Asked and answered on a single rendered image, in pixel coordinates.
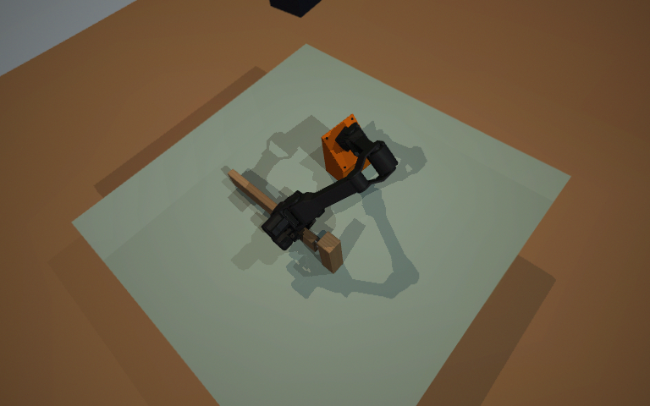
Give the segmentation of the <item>dark brown wooden post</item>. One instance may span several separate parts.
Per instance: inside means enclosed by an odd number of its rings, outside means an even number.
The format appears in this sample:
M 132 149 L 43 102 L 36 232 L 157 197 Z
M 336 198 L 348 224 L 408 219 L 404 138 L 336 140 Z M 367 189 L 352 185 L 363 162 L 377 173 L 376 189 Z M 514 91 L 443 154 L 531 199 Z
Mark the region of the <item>dark brown wooden post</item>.
M 335 273 L 343 264 L 341 242 L 327 231 L 317 242 L 322 265 L 331 273 Z

